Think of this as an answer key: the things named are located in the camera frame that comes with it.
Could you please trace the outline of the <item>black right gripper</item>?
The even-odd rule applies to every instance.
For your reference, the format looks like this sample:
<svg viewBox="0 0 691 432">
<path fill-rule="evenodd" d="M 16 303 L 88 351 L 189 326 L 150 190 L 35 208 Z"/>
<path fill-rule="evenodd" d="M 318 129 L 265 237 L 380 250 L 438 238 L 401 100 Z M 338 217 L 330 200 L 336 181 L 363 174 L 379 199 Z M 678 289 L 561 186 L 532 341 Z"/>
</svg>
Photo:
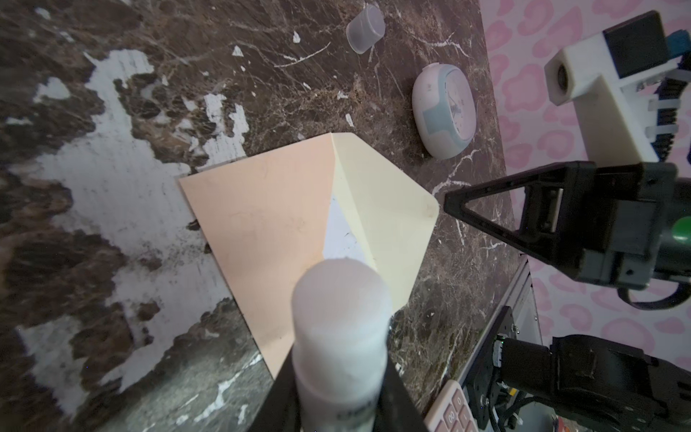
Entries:
<svg viewBox="0 0 691 432">
<path fill-rule="evenodd" d="M 554 163 L 446 193 L 444 212 L 575 281 L 643 289 L 680 277 L 671 163 Z"/>
</svg>

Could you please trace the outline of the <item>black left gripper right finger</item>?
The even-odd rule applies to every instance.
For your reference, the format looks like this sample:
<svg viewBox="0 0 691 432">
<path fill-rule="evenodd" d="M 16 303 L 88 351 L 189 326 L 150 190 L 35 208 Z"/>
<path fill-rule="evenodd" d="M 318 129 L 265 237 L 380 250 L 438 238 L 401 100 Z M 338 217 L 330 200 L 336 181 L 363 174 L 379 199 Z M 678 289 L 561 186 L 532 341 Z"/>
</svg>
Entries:
<svg viewBox="0 0 691 432">
<path fill-rule="evenodd" d="M 379 432 L 428 432 L 392 361 L 387 363 L 377 404 Z"/>
</svg>

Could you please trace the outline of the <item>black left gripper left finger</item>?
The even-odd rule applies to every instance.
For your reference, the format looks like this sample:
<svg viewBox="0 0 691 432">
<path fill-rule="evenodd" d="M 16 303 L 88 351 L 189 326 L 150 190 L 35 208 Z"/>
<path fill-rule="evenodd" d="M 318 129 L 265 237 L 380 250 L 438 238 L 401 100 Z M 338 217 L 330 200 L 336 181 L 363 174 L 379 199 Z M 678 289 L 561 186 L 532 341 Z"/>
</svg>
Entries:
<svg viewBox="0 0 691 432">
<path fill-rule="evenodd" d="M 284 361 L 248 432 L 299 432 L 300 402 L 293 367 L 293 351 Z"/>
</svg>

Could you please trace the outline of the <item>white glue stick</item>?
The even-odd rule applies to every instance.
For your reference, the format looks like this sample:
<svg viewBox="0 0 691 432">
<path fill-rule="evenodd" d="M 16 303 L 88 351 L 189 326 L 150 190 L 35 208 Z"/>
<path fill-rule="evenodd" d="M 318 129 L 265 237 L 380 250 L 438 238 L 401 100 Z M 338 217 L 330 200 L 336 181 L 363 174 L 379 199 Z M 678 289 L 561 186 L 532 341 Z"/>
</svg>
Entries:
<svg viewBox="0 0 691 432">
<path fill-rule="evenodd" d="M 360 261 L 325 259 L 296 284 L 292 315 L 302 429 L 372 430 L 392 316 L 383 279 Z"/>
</svg>

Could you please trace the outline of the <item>white letter paper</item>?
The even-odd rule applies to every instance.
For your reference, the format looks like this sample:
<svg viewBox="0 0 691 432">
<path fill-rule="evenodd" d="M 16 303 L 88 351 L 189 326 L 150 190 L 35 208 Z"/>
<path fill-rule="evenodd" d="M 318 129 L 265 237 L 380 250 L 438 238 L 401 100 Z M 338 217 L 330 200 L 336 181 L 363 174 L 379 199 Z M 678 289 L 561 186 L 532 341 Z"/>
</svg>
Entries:
<svg viewBox="0 0 691 432">
<path fill-rule="evenodd" d="M 338 198 L 333 195 L 329 202 L 327 228 L 322 248 L 324 259 L 349 258 L 376 268 L 371 253 L 352 230 Z"/>
</svg>

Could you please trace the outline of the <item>peach pink envelope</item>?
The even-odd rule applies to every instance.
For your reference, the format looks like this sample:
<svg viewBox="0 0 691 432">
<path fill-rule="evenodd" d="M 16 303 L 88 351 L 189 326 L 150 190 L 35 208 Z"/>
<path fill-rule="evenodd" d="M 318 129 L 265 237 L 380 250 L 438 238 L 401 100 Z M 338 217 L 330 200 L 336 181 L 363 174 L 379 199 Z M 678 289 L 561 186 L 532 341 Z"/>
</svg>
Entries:
<svg viewBox="0 0 691 432">
<path fill-rule="evenodd" d="M 187 176 L 196 220 L 271 375 L 293 345 L 291 297 L 324 260 L 335 195 L 399 310 L 439 216 L 437 198 L 353 133 L 328 133 Z"/>
</svg>

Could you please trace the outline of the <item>small transparent glue cap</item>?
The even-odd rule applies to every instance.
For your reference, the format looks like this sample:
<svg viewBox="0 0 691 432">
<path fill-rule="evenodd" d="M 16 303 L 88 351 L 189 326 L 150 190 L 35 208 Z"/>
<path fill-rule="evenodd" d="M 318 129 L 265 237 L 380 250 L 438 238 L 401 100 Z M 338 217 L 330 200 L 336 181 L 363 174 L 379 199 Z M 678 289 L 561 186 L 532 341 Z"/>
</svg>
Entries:
<svg viewBox="0 0 691 432">
<path fill-rule="evenodd" d="M 357 54 L 370 50 L 386 32 L 383 12 L 377 5 L 367 4 L 347 25 L 345 34 L 351 49 Z"/>
</svg>

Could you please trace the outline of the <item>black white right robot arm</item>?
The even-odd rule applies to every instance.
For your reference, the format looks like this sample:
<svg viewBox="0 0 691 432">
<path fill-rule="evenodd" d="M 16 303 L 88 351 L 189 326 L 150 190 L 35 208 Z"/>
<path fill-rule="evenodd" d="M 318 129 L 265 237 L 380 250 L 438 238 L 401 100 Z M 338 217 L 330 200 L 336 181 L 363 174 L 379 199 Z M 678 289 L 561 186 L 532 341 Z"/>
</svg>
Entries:
<svg viewBox="0 0 691 432">
<path fill-rule="evenodd" d="M 669 310 L 690 297 L 690 182 L 671 163 L 552 164 L 450 192 L 444 211 L 624 302 L 653 279 L 677 285 L 637 310 Z M 689 372 L 604 338 L 521 341 L 510 320 L 503 309 L 467 374 L 481 427 L 502 431 L 539 403 L 595 431 L 689 430 Z"/>
</svg>

